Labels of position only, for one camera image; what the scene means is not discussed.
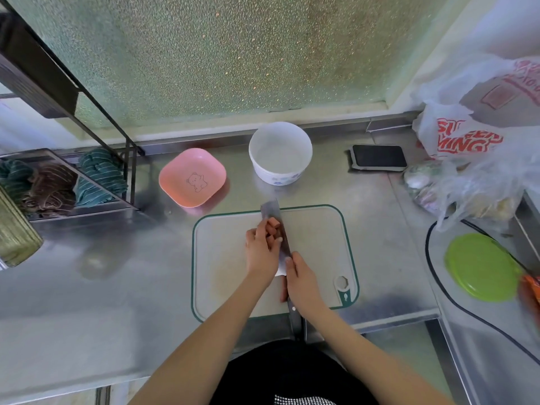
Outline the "pink square plate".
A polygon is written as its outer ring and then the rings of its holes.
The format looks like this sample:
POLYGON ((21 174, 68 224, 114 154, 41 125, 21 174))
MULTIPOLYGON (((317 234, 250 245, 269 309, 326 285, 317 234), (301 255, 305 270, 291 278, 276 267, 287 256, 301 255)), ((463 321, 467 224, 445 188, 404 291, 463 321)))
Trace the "pink square plate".
POLYGON ((160 188, 180 207, 196 208, 206 203, 226 183, 222 163, 201 148, 186 149, 159 173, 160 188))

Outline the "orange packet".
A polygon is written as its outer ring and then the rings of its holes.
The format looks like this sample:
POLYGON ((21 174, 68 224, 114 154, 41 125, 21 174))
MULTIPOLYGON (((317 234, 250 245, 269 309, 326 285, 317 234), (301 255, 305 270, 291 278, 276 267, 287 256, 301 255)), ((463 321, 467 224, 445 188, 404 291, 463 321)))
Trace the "orange packet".
POLYGON ((524 310, 540 332, 540 278, 521 276, 517 291, 524 310))

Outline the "white red-printed plastic bag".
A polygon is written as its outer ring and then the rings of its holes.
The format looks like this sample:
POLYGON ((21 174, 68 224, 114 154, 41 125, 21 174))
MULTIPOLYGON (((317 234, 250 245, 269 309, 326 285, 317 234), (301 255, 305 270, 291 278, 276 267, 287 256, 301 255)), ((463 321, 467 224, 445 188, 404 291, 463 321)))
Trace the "white red-printed plastic bag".
POLYGON ((468 54, 411 95, 423 104, 413 129, 431 158, 471 159, 540 149, 540 54, 468 54))

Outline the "black metal rack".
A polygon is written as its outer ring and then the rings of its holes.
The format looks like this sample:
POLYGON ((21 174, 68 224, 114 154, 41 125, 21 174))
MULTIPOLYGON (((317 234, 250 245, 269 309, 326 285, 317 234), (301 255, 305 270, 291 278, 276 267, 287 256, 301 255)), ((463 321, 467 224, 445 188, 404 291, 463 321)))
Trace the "black metal rack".
POLYGON ((125 195, 117 195, 106 190, 78 169, 79 158, 93 149, 80 149, 74 154, 61 154, 59 149, 50 149, 42 144, 38 149, 1 155, 3 160, 19 160, 33 167, 34 172, 44 163, 61 163, 88 179, 101 190, 108 192, 116 199, 93 207, 74 207, 66 217, 41 218, 23 212, 22 203, 19 209, 30 222, 45 220, 61 220, 75 217, 105 215, 115 212, 141 212, 136 205, 136 172, 138 156, 145 156, 145 151, 129 137, 127 132, 114 120, 97 99, 91 95, 87 87, 68 69, 54 53, 51 47, 28 24, 8 0, 0 0, 0 83, 15 98, 20 98, 29 105, 37 115, 47 120, 69 120, 92 141, 97 148, 107 149, 124 164, 124 178, 128 188, 125 195), (95 108, 102 118, 124 139, 124 145, 115 148, 106 143, 104 138, 82 121, 77 115, 80 99, 95 108))

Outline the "green round lid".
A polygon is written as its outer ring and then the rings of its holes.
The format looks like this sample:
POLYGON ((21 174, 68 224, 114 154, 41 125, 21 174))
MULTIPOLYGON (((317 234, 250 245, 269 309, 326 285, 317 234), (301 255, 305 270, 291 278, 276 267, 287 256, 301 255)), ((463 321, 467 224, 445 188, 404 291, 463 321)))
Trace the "green round lid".
POLYGON ((454 238, 444 264, 455 283, 475 299, 498 303, 517 294, 521 266, 486 235, 469 233, 454 238))

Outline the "olive green cloth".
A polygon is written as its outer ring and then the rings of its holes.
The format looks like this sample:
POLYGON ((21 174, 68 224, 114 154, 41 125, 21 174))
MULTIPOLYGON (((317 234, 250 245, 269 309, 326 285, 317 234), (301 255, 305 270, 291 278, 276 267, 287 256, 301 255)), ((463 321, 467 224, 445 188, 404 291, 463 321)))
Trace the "olive green cloth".
POLYGON ((0 186, 0 271, 23 263, 43 244, 43 238, 0 186))

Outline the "teal striped cloth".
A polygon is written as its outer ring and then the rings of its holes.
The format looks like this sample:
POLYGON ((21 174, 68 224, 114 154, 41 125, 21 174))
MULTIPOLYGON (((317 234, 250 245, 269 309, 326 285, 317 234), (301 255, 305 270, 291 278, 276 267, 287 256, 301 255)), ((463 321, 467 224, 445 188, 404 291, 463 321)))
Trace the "teal striped cloth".
MULTIPOLYGON (((93 181, 121 197, 127 192, 124 164, 105 148, 96 148, 79 158, 78 169, 93 181)), ((93 207, 115 200, 108 192, 79 176, 74 187, 76 207, 93 207)))
POLYGON ((34 169, 26 163, 0 159, 0 186, 16 204, 31 190, 33 176, 34 169))

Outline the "person's left hand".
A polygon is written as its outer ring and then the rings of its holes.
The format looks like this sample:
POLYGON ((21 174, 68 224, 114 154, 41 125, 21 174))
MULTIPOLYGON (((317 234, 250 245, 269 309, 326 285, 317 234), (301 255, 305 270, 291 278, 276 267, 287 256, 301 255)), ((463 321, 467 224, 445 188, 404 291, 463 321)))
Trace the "person's left hand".
POLYGON ((247 254, 248 276, 257 279, 264 287, 273 281, 279 267, 279 253, 273 254, 247 254))

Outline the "brown striped cloth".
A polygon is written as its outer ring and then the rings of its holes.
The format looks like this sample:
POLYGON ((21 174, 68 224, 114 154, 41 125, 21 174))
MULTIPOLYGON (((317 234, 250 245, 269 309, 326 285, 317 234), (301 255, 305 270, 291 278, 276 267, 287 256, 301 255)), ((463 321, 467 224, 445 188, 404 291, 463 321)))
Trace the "brown striped cloth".
POLYGON ((66 217, 76 205, 74 187, 78 174, 61 163, 44 163, 31 177, 31 187, 22 197, 27 215, 41 218, 66 217))

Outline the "pink sausage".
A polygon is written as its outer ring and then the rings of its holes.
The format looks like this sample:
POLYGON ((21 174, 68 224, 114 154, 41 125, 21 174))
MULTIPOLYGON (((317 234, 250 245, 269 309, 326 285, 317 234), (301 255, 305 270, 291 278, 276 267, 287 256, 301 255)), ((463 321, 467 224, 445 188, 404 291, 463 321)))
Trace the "pink sausage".
POLYGON ((276 239, 281 238, 281 223, 275 217, 268 218, 266 223, 266 242, 271 249, 276 239))

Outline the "person's right forearm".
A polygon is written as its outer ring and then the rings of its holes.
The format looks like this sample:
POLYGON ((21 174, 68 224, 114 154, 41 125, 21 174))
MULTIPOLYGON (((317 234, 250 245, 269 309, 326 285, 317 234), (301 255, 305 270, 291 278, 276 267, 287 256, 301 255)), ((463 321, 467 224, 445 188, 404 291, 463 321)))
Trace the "person's right forearm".
POLYGON ((406 364, 349 326, 318 300, 294 306, 334 351, 349 373, 374 395, 379 405, 456 405, 406 364))

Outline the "person's right hand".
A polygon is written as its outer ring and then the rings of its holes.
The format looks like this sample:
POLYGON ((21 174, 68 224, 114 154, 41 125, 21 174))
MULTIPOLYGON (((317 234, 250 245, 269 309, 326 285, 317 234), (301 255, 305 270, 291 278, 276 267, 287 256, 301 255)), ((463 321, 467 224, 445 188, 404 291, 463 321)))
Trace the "person's right hand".
POLYGON ((292 268, 287 272, 288 296, 299 313, 305 317, 326 310, 315 273, 307 265, 298 251, 293 251, 292 268))

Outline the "textured frosted glass window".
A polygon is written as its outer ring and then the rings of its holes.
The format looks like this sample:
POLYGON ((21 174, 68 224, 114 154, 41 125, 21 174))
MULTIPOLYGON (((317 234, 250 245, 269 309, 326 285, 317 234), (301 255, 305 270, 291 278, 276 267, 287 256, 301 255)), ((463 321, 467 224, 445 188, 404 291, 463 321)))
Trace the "textured frosted glass window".
POLYGON ((5 0, 101 138, 387 113, 461 0, 5 0))

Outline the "steel cleaver knife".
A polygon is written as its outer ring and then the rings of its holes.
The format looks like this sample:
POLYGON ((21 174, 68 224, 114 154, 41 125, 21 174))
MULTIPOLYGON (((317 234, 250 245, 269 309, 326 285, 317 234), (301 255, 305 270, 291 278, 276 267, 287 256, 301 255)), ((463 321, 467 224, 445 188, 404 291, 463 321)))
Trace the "steel cleaver knife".
MULTIPOLYGON (((278 201, 272 200, 261 205, 261 215, 263 219, 269 221, 276 220, 278 222, 275 229, 277 230, 277 237, 282 238, 279 254, 279 269, 278 276, 286 277, 286 259, 291 257, 291 250, 289 247, 285 226, 282 221, 281 211, 278 201)), ((306 342, 307 340, 307 325, 306 320, 301 316, 299 311, 294 306, 290 297, 287 297, 288 317, 291 326, 292 334, 295 341, 306 342)))

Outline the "beige green-rimmed cutting board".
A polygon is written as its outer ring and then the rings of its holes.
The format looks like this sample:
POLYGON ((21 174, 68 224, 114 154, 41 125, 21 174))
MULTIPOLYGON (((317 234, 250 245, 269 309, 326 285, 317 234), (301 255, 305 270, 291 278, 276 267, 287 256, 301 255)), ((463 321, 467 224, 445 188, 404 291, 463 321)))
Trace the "beige green-rimmed cutting board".
MULTIPOLYGON (((288 242, 317 277, 320 294, 332 310, 347 308, 359 297, 359 279, 345 220, 329 204, 281 209, 288 242)), ((245 233, 262 219, 259 211, 213 214, 197 221, 192 232, 193 316, 204 322, 245 279, 245 233)))

